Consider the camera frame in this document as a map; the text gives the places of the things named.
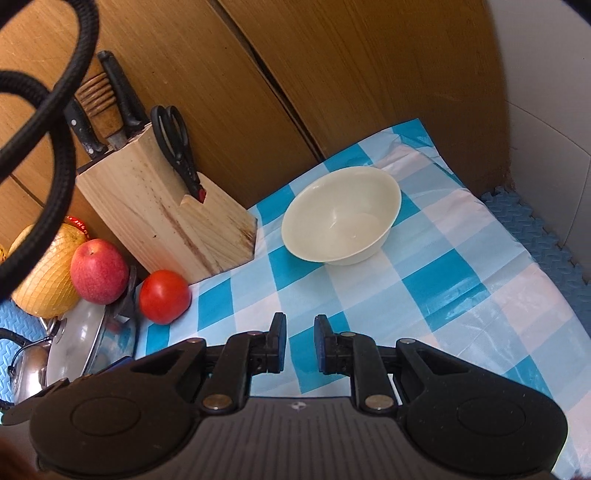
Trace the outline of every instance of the wooden cabinet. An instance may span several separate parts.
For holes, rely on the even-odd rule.
[[[147,108],[156,103],[180,108],[198,168],[244,206],[323,157],[416,117],[473,192],[504,179],[504,82],[483,0],[98,0],[98,5],[99,49],[115,53]],[[76,33],[65,3],[35,0],[2,30],[0,66],[51,86],[70,58]],[[0,144],[30,115],[23,101],[3,96]],[[79,164],[87,162],[80,145],[77,149]],[[14,179],[43,204],[52,170],[44,141]],[[18,193],[11,198],[15,207],[0,216],[21,217],[0,218],[6,243],[14,239],[15,225],[30,222],[38,210],[33,197],[18,200],[27,193],[15,185],[2,185],[5,192]],[[95,235],[115,241],[78,191],[71,213]]]
[[[100,48],[112,50],[147,108],[175,104],[191,134],[199,170],[250,207],[316,159],[239,41],[204,0],[99,0]],[[61,75],[76,39],[74,13],[36,0],[0,34],[0,65],[46,85]],[[0,144],[31,115],[18,98],[0,101]],[[78,163],[88,157],[78,145]],[[53,171],[47,140],[15,171],[44,202]],[[114,240],[76,191],[72,215]],[[2,216],[19,215],[4,211]]]
[[[9,249],[22,230],[34,223],[41,206],[10,177],[0,184],[0,206],[0,245]]]
[[[479,194],[508,166],[504,81],[482,0],[219,0],[324,155],[420,118]]]

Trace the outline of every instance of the table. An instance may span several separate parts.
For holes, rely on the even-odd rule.
[[[402,208],[382,249],[349,267],[302,261],[281,241],[283,213],[330,171],[375,166],[399,182]],[[379,345],[412,337],[554,398],[569,439],[554,473],[591,472],[591,340],[525,248],[466,190],[419,120],[385,129],[332,156],[251,209],[255,259],[191,286],[193,302],[172,325],[141,322],[137,356],[200,336],[225,343],[267,330],[287,315],[281,375],[259,375],[252,393],[348,395],[349,381],[318,372],[314,317],[336,332],[371,335]]]

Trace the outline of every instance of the tomato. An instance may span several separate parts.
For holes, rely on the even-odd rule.
[[[191,305],[186,280],[170,270],[158,270],[144,281],[139,291],[139,309],[154,323],[167,325]]]

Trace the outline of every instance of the black cable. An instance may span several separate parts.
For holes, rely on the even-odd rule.
[[[0,301],[20,285],[43,256],[63,222],[76,181],[76,153],[63,110],[80,86],[95,53],[99,34],[94,0],[64,0],[76,12],[80,32],[61,78],[49,92],[21,72],[0,71],[0,93],[18,95],[37,110],[0,150],[0,182],[4,181],[49,131],[54,171],[46,206],[22,244],[0,265]],[[0,7],[0,28],[30,0],[10,0]]]

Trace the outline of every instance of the white wall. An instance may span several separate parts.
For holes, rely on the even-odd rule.
[[[591,27],[561,0],[488,0],[517,192],[591,275]]]

